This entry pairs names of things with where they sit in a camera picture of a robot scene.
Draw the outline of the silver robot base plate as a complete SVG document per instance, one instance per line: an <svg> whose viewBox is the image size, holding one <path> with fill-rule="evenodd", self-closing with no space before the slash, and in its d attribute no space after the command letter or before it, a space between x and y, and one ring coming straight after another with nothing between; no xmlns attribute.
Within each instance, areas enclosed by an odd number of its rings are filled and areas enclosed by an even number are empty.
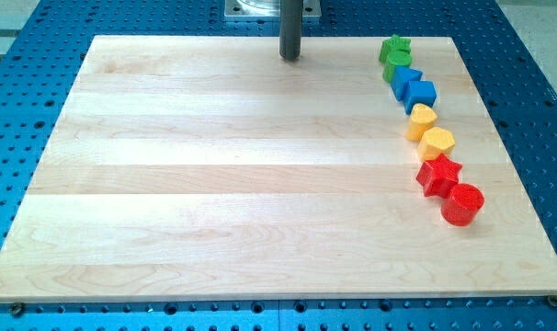
<svg viewBox="0 0 557 331"><path fill-rule="evenodd" d="M231 19L255 17L279 18L280 0L224 0L224 16ZM320 0L303 0L302 16L319 18L322 16Z"/></svg>

